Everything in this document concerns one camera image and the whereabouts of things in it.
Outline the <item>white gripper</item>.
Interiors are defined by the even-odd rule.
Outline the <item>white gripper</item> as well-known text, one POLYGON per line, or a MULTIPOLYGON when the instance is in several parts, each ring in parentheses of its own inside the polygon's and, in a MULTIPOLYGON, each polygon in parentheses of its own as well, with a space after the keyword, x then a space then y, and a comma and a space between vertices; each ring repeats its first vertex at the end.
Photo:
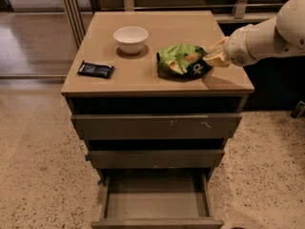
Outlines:
POLYGON ((241 27, 210 46, 204 61, 218 68, 227 68, 231 63, 239 67, 255 64, 257 60, 251 56, 247 46, 247 35, 252 26, 241 27))

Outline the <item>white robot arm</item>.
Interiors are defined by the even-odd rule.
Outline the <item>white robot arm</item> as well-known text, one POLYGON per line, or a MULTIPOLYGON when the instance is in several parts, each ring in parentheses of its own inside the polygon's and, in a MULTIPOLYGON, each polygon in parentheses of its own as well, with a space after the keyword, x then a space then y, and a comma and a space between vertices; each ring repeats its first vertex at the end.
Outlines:
POLYGON ((287 58, 305 54, 305 0, 289 0, 277 16, 249 24, 219 40, 204 61, 212 67, 253 65, 264 58, 287 58))

